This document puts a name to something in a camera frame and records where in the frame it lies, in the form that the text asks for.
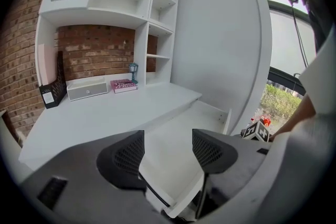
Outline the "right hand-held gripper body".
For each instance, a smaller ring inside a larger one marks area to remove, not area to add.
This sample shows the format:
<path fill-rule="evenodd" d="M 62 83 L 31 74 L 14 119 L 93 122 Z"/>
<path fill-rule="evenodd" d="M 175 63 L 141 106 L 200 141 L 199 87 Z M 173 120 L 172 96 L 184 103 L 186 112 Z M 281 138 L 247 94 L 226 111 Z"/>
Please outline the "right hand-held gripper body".
<path fill-rule="evenodd" d="M 269 142 L 270 133 L 264 125 L 264 122 L 262 120 L 259 120 L 247 127 L 242 135 L 242 138 L 246 140 Z"/>

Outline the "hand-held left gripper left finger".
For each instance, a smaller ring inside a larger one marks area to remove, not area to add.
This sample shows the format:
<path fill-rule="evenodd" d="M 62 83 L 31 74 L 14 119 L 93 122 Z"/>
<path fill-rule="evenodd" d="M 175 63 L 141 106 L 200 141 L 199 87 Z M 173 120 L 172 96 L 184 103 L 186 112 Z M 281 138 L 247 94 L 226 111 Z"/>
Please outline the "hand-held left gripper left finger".
<path fill-rule="evenodd" d="M 139 178 L 144 131 L 61 151 L 20 185 L 51 224 L 169 224 L 146 199 Z"/>

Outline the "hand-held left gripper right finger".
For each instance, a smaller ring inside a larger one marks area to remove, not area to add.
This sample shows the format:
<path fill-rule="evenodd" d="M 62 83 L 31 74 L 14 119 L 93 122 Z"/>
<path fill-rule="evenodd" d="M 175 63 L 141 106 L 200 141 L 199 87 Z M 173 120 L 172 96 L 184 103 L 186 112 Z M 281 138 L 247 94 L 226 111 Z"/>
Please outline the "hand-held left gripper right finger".
<path fill-rule="evenodd" d="M 236 196 L 255 175 L 270 143 L 192 129 L 192 151 L 204 182 L 196 218 L 203 218 Z"/>

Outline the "white desk drawer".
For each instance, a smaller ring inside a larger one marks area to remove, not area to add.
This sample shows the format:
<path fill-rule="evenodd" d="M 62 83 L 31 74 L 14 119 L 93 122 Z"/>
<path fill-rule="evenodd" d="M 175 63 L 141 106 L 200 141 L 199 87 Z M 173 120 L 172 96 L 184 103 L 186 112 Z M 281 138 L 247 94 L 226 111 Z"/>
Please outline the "white desk drawer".
<path fill-rule="evenodd" d="M 231 111 L 201 101 L 145 134 L 145 155 L 139 172 L 152 192 L 158 211 L 176 218 L 202 189 L 204 173 L 192 151 L 192 130 L 226 134 Z"/>

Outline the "person's right forearm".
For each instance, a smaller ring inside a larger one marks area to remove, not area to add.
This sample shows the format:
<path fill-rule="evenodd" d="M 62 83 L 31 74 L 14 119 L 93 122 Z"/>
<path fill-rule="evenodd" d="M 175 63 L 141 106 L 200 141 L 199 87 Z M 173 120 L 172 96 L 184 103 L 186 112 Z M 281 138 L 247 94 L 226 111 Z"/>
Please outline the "person's right forearm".
<path fill-rule="evenodd" d="M 309 119 L 315 116 L 315 114 L 316 111 L 314 106 L 309 98 L 309 95 L 306 93 L 293 115 L 276 133 L 274 133 L 274 135 L 270 138 L 270 141 L 272 142 L 279 134 L 290 132 L 299 122 Z"/>

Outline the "white desk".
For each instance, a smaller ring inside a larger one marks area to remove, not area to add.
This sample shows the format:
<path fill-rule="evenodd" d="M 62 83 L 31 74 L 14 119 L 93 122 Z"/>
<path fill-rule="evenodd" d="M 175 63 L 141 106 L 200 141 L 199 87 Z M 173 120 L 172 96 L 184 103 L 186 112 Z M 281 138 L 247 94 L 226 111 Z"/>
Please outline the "white desk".
<path fill-rule="evenodd" d="M 45 109 L 31 129 L 18 160 L 37 170 L 61 151 L 107 136 L 137 130 L 202 96 L 160 83 L 123 93 L 109 92 Z"/>

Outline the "white box speaker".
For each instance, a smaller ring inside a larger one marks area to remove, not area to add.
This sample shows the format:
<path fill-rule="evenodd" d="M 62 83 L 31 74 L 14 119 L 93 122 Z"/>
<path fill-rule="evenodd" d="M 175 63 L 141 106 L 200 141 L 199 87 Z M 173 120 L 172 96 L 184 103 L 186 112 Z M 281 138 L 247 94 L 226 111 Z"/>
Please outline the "white box speaker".
<path fill-rule="evenodd" d="M 108 87 L 105 78 L 76 82 L 67 86 L 68 98 L 70 101 L 106 94 Z"/>

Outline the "black mesh file holder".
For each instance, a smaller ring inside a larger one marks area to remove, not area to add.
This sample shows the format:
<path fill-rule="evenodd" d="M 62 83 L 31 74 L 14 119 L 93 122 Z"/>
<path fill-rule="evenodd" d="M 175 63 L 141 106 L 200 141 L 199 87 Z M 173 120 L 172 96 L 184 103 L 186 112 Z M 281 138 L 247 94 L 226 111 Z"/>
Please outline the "black mesh file holder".
<path fill-rule="evenodd" d="M 46 109 L 57 107 L 67 94 L 62 51 L 57 53 L 57 76 L 55 81 L 46 86 L 40 86 L 39 91 Z"/>

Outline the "black-framed window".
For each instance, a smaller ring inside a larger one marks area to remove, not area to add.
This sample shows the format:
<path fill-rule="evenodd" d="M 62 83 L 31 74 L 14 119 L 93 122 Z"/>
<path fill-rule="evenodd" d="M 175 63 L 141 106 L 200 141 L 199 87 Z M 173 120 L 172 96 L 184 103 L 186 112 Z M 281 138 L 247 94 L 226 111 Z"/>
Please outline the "black-framed window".
<path fill-rule="evenodd" d="M 259 106 L 252 117 L 271 114 L 275 132 L 293 115 L 306 91 L 299 81 L 316 57 L 315 36 L 306 0 L 267 0 L 272 28 L 269 74 Z"/>

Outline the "pink book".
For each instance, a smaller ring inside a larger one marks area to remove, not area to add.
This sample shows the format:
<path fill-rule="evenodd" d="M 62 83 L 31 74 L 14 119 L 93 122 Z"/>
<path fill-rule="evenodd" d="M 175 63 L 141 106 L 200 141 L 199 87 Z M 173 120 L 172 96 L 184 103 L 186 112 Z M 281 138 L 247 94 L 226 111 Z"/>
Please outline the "pink book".
<path fill-rule="evenodd" d="M 134 91 L 138 89 L 137 84 L 133 83 L 129 79 L 122 79 L 122 80 L 111 80 L 110 81 L 111 89 L 115 94 Z"/>

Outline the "pink folder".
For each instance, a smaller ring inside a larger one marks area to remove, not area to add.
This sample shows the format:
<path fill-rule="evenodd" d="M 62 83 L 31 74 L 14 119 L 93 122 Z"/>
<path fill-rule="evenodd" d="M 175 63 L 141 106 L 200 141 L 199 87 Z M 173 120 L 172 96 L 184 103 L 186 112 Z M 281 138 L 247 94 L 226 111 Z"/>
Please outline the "pink folder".
<path fill-rule="evenodd" d="M 38 69 L 41 85 L 45 86 L 57 78 L 58 49 L 50 45 L 39 44 L 37 50 Z"/>

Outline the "small blue lantern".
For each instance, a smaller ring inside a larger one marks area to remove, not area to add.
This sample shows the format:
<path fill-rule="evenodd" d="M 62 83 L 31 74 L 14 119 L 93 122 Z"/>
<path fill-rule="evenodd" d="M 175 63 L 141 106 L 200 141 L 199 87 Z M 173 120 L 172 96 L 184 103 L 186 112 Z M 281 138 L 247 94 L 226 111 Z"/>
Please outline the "small blue lantern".
<path fill-rule="evenodd" d="M 131 81 L 134 84 L 138 83 L 138 81 L 135 79 L 135 75 L 138 71 L 138 67 L 139 67 L 138 64 L 136 64 L 135 62 L 132 62 L 132 63 L 129 64 L 129 72 L 132 75 Z"/>

